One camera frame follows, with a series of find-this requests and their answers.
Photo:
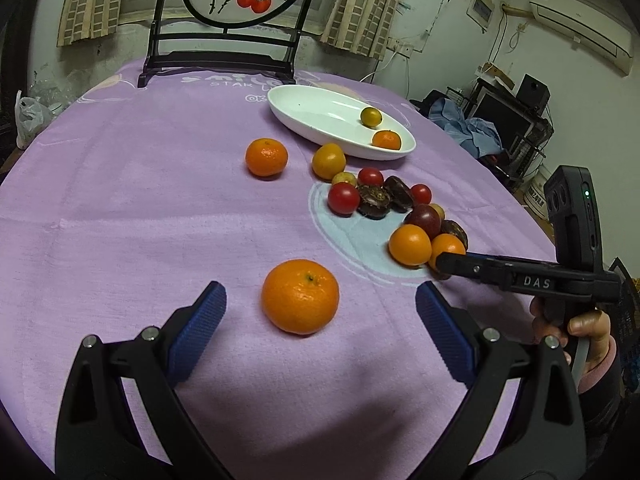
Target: purple tablecloth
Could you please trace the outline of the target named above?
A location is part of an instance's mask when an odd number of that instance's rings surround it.
[[[239,480],[399,480],[430,450],[465,394],[415,313],[427,270],[385,251],[402,216],[375,222],[327,211],[328,184],[309,170],[316,146],[284,128],[263,76],[193,72],[135,82],[140,63],[88,92],[41,134],[0,187],[0,399],[53,465],[66,375],[82,337],[133,338],[191,304],[210,280],[227,314],[177,393]],[[403,99],[338,76],[298,73],[384,110],[418,143],[376,164],[468,233],[470,250],[553,259],[543,232],[491,174]],[[253,178],[244,150],[274,137],[289,150],[277,180]],[[357,171],[371,163],[351,158]],[[290,258],[340,283],[334,321],[308,338],[274,328],[258,298]],[[461,278],[438,288],[481,324],[529,338],[528,298]],[[134,417],[163,457],[135,387]],[[503,401],[478,457],[491,453],[513,402]]]

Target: hand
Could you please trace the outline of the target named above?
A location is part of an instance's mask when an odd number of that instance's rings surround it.
[[[539,343],[548,335],[554,335],[564,348],[569,342],[569,336],[566,332],[562,332],[557,326],[553,326],[546,320],[543,307],[544,300],[542,298],[533,298],[529,306],[531,315],[535,316],[531,326],[536,343]],[[604,361],[609,352],[609,334],[611,332],[609,316],[601,310],[585,312],[580,316],[571,318],[568,330],[571,335],[589,337],[591,339],[587,363],[584,367],[584,373],[586,374]],[[564,353],[564,357],[567,363],[571,364],[571,356],[567,352]]]

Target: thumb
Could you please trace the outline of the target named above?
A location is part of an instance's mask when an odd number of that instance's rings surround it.
[[[577,337],[588,336],[596,340],[608,340],[611,332],[611,322],[605,312],[590,310],[572,318],[569,321],[568,331],[569,334]]]

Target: black speaker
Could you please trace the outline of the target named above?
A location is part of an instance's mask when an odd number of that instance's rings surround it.
[[[525,74],[522,84],[518,89],[516,98],[525,106],[537,111],[539,114],[545,109],[551,94],[544,83]]]

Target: round painting frame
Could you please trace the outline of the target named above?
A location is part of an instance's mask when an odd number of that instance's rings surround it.
[[[280,5],[277,9],[272,10],[271,12],[269,12],[268,14],[265,14],[264,16],[260,16],[259,18],[254,18],[252,20],[247,20],[246,22],[217,22],[216,20],[212,20],[210,18],[207,18],[206,16],[204,16],[203,14],[201,14],[200,12],[198,12],[195,7],[191,4],[190,0],[183,0],[185,7],[187,7],[187,10],[193,15],[194,18],[196,18],[196,20],[198,20],[201,23],[204,23],[205,25],[210,25],[211,27],[217,27],[217,28],[222,28],[222,29],[229,29],[229,28],[248,28],[248,27],[253,27],[254,25],[260,25],[261,23],[265,23],[268,22],[269,20],[272,20],[275,16],[283,13],[285,10],[289,9],[290,6],[293,5],[293,3],[295,3],[296,0],[286,0],[282,5]]]

